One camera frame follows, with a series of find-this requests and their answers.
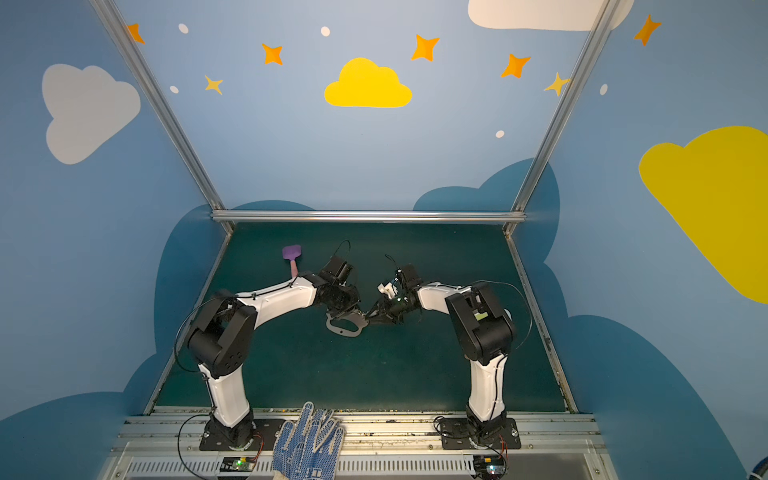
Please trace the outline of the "silver perforated metal plate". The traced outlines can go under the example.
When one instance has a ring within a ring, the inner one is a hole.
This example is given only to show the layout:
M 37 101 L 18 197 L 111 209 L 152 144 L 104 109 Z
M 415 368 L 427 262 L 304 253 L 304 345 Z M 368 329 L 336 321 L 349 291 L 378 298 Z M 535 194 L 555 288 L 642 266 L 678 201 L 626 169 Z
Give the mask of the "silver perforated metal plate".
M 327 329 L 342 337 L 358 337 L 368 325 L 365 315 L 357 309 L 338 314 L 326 314 Z

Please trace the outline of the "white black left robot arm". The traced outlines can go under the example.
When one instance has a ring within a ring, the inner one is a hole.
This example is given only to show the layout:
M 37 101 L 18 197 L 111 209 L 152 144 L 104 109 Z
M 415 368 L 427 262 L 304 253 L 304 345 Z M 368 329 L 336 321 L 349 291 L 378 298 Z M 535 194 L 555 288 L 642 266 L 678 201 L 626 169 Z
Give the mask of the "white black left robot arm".
M 315 305 L 324 306 L 330 317 L 358 314 L 360 295 L 348 283 L 352 271 L 350 263 L 333 256 L 317 273 L 299 273 L 250 292 L 221 290 L 202 306 L 184 340 L 211 400 L 202 451 L 248 451 L 257 438 L 242 375 L 255 330 L 284 314 Z

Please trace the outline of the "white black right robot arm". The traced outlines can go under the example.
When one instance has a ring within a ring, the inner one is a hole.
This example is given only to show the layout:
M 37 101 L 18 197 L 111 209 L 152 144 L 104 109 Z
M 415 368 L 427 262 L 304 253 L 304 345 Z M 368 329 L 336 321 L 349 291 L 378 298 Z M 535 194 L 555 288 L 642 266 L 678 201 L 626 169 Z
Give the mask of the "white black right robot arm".
M 370 324 L 397 324 L 416 310 L 450 317 L 462 354 L 470 364 L 466 419 L 439 434 L 453 442 L 467 440 L 491 447 L 509 426 L 503 400 L 505 367 L 516 329 L 509 312 L 487 282 L 469 286 L 425 283 L 412 265 L 396 270 L 378 286 L 379 298 L 364 314 Z

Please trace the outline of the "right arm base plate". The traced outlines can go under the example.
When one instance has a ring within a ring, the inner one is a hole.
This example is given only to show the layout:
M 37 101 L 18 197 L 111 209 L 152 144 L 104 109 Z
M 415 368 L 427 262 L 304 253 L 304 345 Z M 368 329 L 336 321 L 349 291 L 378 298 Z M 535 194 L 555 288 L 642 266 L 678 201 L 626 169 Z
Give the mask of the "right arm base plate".
M 437 416 L 433 428 L 440 437 L 444 450 L 496 449 L 518 450 L 522 448 L 520 433 L 514 419 L 506 413 L 487 422 L 470 416 Z

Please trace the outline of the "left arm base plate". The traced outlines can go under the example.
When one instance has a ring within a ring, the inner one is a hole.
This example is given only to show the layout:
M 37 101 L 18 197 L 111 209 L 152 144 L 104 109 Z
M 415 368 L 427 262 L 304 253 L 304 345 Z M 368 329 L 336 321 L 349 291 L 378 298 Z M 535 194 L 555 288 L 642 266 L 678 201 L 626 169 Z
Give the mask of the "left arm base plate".
M 259 451 L 274 449 L 282 419 L 252 419 L 246 416 L 233 427 L 226 427 L 215 417 L 208 420 L 199 444 L 201 451 Z

